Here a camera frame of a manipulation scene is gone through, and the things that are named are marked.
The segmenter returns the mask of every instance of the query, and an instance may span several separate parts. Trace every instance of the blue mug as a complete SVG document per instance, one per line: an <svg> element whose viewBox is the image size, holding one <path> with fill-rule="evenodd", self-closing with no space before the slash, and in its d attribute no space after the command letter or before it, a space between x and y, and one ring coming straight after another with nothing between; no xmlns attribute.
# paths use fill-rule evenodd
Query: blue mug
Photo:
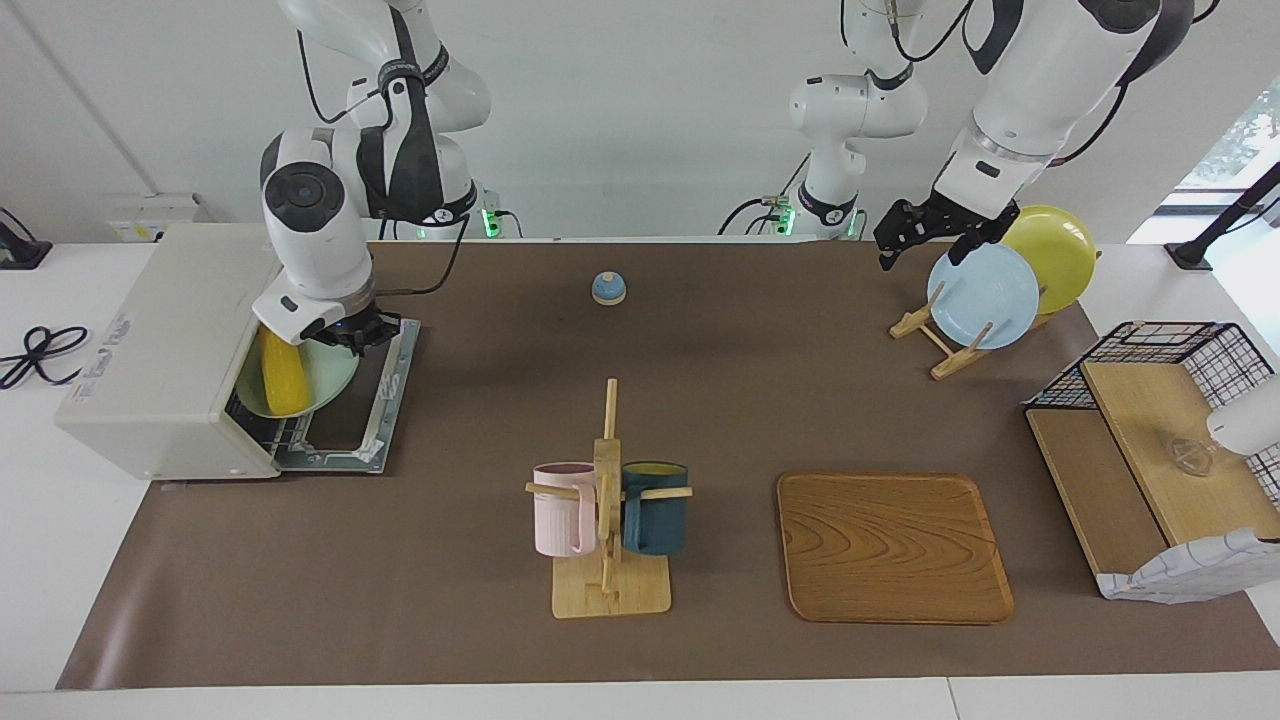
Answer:
<svg viewBox="0 0 1280 720"><path fill-rule="evenodd" d="M640 555L673 555L685 547L689 498L641 500L646 489L689 486L689 468L675 462L643 461L622 466L622 547Z"/></svg>

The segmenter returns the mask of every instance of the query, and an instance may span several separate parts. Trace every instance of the yellow corn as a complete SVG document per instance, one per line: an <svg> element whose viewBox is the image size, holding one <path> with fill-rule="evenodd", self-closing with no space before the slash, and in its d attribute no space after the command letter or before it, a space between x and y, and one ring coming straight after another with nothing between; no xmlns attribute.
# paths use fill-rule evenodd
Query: yellow corn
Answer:
<svg viewBox="0 0 1280 720"><path fill-rule="evenodd" d="M259 341L262 343L262 389L271 414L296 415L310 407L311 391L297 346L265 327L259 331Z"/></svg>

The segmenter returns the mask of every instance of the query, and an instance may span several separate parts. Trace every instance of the mug handle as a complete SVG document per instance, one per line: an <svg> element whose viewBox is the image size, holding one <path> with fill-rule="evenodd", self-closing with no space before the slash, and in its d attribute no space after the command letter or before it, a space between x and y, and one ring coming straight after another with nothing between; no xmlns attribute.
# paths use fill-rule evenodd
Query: mug handle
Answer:
<svg viewBox="0 0 1280 720"><path fill-rule="evenodd" d="M627 495L627 516L622 523L622 547L640 552L640 492Z"/></svg>
<svg viewBox="0 0 1280 720"><path fill-rule="evenodd" d="M571 547L573 552L581 555L586 539L595 539L595 487L588 483L573 487L577 489L577 537L573 538Z"/></svg>

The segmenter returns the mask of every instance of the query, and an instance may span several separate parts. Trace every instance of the pink mug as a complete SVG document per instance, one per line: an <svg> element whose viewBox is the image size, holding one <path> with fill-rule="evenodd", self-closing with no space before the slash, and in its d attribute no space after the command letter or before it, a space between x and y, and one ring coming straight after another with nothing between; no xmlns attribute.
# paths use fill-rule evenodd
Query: pink mug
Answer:
<svg viewBox="0 0 1280 720"><path fill-rule="evenodd" d="M577 500L534 493L534 547L538 552L576 557L595 551L595 466L548 462L534 468L534 482L579 491Z"/></svg>

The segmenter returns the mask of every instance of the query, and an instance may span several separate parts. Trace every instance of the blue plate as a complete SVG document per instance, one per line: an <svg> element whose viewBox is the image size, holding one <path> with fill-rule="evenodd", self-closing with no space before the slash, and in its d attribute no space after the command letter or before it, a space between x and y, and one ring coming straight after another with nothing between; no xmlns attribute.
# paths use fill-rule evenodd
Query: blue plate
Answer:
<svg viewBox="0 0 1280 720"><path fill-rule="evenodd" d="M938 283L946 283L933 304L933 322L947 337L968 347L987 323L995 327L978 343L978 350L996 350L1023 337L1036 320L1039 283L1036 272L1018 251L1004 245L983 245L959 266L946 255L929 273L925 297L933 297Z"/></svg>

